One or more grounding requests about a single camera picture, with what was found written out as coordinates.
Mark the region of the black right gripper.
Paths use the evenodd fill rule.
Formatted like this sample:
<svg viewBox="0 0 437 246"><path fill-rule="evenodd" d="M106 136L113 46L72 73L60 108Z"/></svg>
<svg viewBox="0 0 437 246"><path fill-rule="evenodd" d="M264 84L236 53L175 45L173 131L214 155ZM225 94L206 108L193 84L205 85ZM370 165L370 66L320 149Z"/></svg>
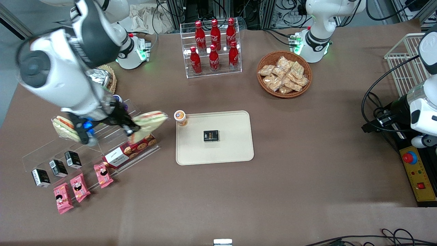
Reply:
<svg viewBox="0 0 437 246"><path fill-rule="evenodd" d="M141 127L133 122L127 110L128 106L124 102L111 100L104 102L103 105L98 105L97 108L87 114L79 115L71 112L70 121L73 125L98 125L100 123L119 125L126 135L133 135Z"/></svg>

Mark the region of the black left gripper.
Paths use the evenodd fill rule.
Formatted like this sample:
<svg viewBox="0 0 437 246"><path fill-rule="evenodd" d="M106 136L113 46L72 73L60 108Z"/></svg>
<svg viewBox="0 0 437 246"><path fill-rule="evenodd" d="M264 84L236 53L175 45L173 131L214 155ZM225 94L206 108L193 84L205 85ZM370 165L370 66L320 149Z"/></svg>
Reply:
<svg viewBox="0 0 437 246"><path fill-rule="evenodd" d="M362 126L364 133L382 132L384 129L410 129L411 115L407 96L404 95L378 110L376 120Z"/></svg>

